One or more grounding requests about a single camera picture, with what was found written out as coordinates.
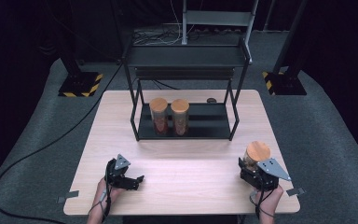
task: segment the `table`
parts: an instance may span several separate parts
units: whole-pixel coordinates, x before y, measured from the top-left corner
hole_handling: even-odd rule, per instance
[[[225,92],[144,91],[144,97],[147,102],[156,97],[164,97],[168,102],[186,98],[192,103],[204,103],[213,97],[222,102]],[[237,109],[240,124],[232,141],[178,139],[137,142],[130,123],[130,92],[106,91],[70,189],[79,190],[78,197],[66,200],[64,213],[71,216],[88,213],[106,164],[119,153],[131,162],[126,177],[144,175],[145,180],[137,191],[122,193],[110,215],[254,213],[255,207],[249,202],[253,189],[240,179],[238,166],[238,157],[243,157],[246,146],[255,140],[265,142],[271,149],[271,157],[284,170],[287,169],[258,92],[241,91]],[[230,125],[233,125],[235,119],[230,103],[227,103],[227,112]],[[285,180],[280,180],[280,184],[285,190],[293,187],[292,182]],[[295,213],[298,210],[297,197],[283,194],[276,212]]]

